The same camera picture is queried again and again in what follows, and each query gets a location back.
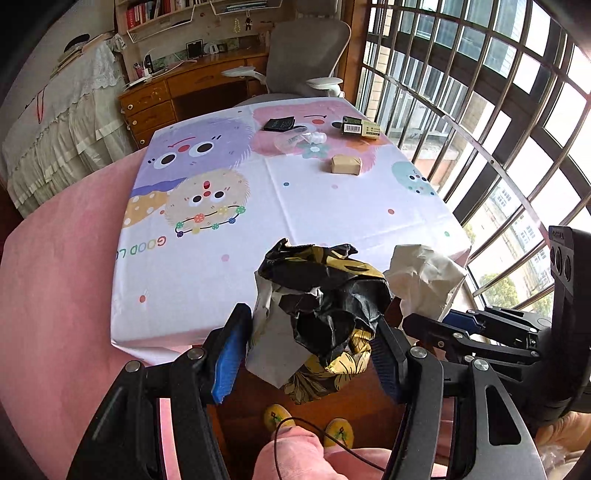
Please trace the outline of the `white paper bag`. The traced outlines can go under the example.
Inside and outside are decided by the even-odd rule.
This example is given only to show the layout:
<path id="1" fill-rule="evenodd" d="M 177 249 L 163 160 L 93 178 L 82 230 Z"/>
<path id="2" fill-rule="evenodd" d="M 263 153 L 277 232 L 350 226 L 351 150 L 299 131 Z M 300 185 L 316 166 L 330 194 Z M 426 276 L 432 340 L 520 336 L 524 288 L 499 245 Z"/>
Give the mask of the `white paper bag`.
<path id="1" fill-rule="evenodd" d="M 450 310 L 466 270 L 451 258 L 424 245 L 397 245 L 384 273 L 403 317 L 422 315 L 441 321 Z"/>

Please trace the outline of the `black gold snack bag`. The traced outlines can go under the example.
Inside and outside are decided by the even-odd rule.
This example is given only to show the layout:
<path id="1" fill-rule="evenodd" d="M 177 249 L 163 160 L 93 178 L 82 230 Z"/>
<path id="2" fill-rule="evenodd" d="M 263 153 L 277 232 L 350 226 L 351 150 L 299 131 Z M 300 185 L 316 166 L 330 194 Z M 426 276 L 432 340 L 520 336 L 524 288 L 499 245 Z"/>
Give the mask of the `black gold snack bag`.
<path id="1" fill-rule="evenodd" d="M 281 239 L 254 273 L 256 307 L 245 368 L 294 403 L 320 400 L 367 370 L 370 342 L 393 296 L 351 244 Z"/>

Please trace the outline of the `green cream cardboard box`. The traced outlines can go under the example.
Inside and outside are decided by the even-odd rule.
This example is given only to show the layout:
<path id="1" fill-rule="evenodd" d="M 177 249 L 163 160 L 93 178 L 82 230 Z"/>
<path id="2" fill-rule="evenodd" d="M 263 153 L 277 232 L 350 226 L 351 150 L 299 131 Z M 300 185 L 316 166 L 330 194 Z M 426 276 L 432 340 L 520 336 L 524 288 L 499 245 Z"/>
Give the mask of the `green cream cardboard box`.
<path id="1" fill-rule="evenodd" d="M 345 135 L 356 135 L 372 140 L 376 140 L 381 136 L 381 129 L 377 124 L 351 116 L 342 117 L 341 131 Z"/>

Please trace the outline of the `right pink trouser leg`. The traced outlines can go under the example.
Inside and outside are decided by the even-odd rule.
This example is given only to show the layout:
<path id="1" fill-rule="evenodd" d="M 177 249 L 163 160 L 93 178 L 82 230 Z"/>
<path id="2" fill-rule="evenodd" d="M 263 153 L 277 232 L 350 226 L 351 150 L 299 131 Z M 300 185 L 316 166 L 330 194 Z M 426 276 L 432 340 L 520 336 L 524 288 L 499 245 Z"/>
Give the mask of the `right pink trouser leg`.
<path id="1" fill-rule="evenodd" d="M 392 451 L 384 448 L 359 448 L 352 453 L 339 446 L 325 449 L 325 460 L 346 479 L 381 479 Z"/>

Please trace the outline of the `pink trouser leg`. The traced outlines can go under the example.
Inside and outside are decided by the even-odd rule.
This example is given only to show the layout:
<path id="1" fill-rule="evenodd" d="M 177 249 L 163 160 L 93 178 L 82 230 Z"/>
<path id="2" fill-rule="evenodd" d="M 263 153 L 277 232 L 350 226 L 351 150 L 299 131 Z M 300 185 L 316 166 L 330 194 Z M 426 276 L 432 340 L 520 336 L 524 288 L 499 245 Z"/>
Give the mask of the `pink trouser leg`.
<path id="1" fill-rule="evenodd" d="M 260 451 L 253 479 L 346 479 L 325 460 L 318 436 L 304 428 L 281 428 Z"/>
<path id="2" fill-rule="evenodd" d="M 392 451 L 384 448 L 359 448 L 352 453 L 339 446 L 325 449 L 325 460 L 346 479 L 381 479 Z"/>

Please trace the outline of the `left yellow embroidered slipper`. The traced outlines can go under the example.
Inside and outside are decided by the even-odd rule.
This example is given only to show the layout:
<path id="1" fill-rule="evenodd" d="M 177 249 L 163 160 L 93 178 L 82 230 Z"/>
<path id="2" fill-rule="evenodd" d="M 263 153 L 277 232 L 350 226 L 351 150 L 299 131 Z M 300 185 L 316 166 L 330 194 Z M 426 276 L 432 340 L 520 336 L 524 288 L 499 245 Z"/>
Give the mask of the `left yellow embroidered slipper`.
<path id="1" fill-rule="evenodd" d="M 266 411 L 263 413 L 263 424 L 270 432 L 296 426 L 290 412 L 280 404 L 273 404 L 266 408 Z"/>

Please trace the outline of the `left pink trouser leg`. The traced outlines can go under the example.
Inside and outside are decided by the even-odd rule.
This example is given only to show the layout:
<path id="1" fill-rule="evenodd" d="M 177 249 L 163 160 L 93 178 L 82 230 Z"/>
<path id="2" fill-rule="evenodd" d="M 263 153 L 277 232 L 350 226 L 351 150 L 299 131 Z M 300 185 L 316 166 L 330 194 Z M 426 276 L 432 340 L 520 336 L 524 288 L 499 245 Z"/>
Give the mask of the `left pink trouser leg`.
<path id="1" fill-rule="evenodd" d="M 346 479 L 325 460 L 318 436 L 304 428 L 281 428 L 260 451 L 253 479 Z"/>

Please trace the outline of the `small tan cardboard box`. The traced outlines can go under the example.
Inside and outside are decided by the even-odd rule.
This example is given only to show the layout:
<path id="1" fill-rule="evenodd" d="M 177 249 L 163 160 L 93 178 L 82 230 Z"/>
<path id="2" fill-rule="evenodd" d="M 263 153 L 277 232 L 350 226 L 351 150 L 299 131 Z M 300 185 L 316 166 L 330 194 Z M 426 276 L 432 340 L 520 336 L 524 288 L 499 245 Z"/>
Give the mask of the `small tan cardboard box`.
<path id="1" fill-rule="evenodd" d="M 363 161 L 359 157 L 342 154 L 332 157 L 332 174 L 359 176 L 362 173 L 362 169 Z"/>

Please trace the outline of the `metal window security grille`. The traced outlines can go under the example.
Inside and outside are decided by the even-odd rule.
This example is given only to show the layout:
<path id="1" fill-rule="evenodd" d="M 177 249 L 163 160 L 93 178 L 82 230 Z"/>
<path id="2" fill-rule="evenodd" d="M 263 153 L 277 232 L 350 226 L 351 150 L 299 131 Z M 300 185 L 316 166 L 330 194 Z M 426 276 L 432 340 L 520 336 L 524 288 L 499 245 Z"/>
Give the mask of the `metal window security grille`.
<path id="1" fill-rule="evenodd" d="M 548 315 L 590 227 L 590 61 L 540 1 L 370 1 L 356 106 L 453 211 L 480 306 Z"/>

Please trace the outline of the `clear crumpled plastic bag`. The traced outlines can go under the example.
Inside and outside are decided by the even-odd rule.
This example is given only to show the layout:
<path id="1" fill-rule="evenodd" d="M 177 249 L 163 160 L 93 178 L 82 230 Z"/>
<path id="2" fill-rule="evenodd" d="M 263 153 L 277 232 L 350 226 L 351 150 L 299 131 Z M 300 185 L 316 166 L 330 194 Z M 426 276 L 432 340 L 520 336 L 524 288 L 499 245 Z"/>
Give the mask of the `clear crumpled plastic bag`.
<path id="1" fill-rule="evenodd" d="M 283 154 L 291 154 L 308 146 L 318 146 L 327 142 L 328 136 L 324 132 L 311 132 L 304 130 L 290 130 L 283 132 L 273 141 L 276 150 Z"/>

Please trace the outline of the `cartoon printed tablecloth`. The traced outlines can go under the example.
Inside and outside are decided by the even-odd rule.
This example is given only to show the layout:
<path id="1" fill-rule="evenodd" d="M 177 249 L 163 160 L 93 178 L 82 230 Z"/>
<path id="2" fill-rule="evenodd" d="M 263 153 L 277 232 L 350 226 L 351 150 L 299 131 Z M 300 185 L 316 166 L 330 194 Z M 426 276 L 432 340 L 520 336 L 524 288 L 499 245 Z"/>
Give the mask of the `cartoon printed tablecloth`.
<path id="1" fill-rule="evenodd" d="M 272 118 L 324 132 L 327 142 L 280 153 Z M 385 136 L 345 135 L 356 108 L 339 98 L 238 106 L 154 133 L 123 215 L 115 256 L 110 339 L 151 363 L 198 344 L 238 303 L 256 301 L 254 273 L 276 242 L 351 244 L 388 269 L 399 244 L 459 263 L 470 240 L 433 186 Z M 359 176 L 332 174 L 335 155 Z"/>

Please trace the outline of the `small black card box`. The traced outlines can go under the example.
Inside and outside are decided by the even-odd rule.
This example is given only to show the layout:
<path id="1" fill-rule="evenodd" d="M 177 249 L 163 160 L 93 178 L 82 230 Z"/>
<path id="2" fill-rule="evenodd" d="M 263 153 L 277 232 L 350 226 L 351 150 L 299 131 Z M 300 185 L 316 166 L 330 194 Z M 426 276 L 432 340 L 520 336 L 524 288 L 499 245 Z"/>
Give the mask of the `small black card box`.
<path id="1" fill-rule="evenodd" d="M 293 129 L 294 125 L 296 125 L 294 116 L 272 118 L 263 125 L 263 131 L 283 133 Z"/>

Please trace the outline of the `grey office chair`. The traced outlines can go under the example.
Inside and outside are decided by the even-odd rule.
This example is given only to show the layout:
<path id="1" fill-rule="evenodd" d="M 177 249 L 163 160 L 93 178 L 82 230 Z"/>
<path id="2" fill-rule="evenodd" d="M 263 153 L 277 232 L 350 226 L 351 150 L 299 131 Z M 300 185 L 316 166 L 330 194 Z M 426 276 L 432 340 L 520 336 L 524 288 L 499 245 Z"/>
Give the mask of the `grey office chair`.
<path id="1" fill-rule="evenodd" d="M 338 18 L 335 1 L 297 1 L 297 19 L 281 22 L 270 34 L 266 73 L 253 66 L 228 69 L 228 78 L 252 78 L 266 93 L 246 100 L 256 104 L 297 98 L 342 98 L 335 68 L 351 39 L 351 27 Z"/>

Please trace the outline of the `lace cloth covered furniture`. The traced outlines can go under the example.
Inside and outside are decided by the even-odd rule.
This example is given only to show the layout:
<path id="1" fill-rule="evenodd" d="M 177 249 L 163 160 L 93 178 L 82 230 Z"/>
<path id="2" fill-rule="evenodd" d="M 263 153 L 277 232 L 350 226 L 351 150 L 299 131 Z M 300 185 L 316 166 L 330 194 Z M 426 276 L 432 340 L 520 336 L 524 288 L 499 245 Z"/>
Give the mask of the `lace cloth covered furniture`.
<path id="1" fill-rule="evenodd" d="M 6 189 L 22 217 L 133 152 L 120 113 L 124 87 L 114 41 L 103 39 L 32 99 L 1 143 Z"/>

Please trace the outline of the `wooden desk with drawers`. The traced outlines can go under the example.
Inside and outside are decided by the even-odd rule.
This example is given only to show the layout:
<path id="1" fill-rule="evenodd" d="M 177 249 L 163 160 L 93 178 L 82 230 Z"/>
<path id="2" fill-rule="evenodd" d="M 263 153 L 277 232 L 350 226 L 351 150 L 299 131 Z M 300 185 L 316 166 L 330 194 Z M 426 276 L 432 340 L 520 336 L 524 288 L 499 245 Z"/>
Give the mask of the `wooden desk with drawers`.
<path id="1" fill-rule="evenodd" d="M 269 52 L 263 47 L 211 55 L 185 61 L 129 88 L 119 96 L 119 104 L 135 147 L 146 147 L 160 128 L 266 93 L 256 79 L 225 77 L 222 72 L 246 66 L 263 74 L 267 59 Z"/>

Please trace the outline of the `wall bookshelf with books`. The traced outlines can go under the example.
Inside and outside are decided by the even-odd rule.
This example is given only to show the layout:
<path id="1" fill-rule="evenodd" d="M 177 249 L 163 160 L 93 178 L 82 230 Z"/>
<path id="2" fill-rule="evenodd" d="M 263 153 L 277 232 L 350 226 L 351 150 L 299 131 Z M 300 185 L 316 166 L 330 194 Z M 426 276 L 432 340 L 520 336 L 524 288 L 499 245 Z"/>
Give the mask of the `wall bookshelf with books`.
<path id="1" fill-rule="evenodd" d="M 253 35 L 294 17 L 293 1 L 115 1 L 117 32 L 139 44 L 176 29 L 205 40 Z"/>

